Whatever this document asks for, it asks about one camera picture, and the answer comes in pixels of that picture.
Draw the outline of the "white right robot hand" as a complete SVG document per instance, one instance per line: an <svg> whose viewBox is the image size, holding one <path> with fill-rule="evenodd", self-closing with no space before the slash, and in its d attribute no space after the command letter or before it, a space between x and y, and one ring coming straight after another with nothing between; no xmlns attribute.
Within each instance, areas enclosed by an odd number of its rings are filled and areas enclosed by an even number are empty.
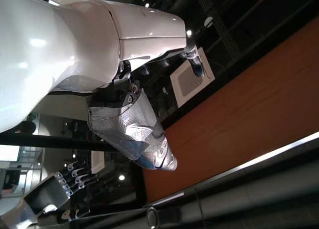
<svg viewBox="0 0 319 229"><path fill-rule="evenodd" d="M47 177L24 200L36 215L39 227L63 225L90 212L86 203L68 209L61 207L79 190L97 181L98 176L86 167L85 160L78 160Z"/></svg>

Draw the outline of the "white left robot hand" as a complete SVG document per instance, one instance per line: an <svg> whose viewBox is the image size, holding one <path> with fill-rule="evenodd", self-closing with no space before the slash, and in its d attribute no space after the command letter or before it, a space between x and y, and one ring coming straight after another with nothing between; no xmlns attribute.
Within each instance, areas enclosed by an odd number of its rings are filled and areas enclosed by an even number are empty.
<svg viewBox="0 0 319 229"><path fill-rule="evenodd" d="M106 0L0 0L0 130L54 90L96 92L87 100L91 131L141 167L174 171L177 159L145 92L131 84L118 95L116 86L175 55L205 75L184 21L167 12Z"/></svg>

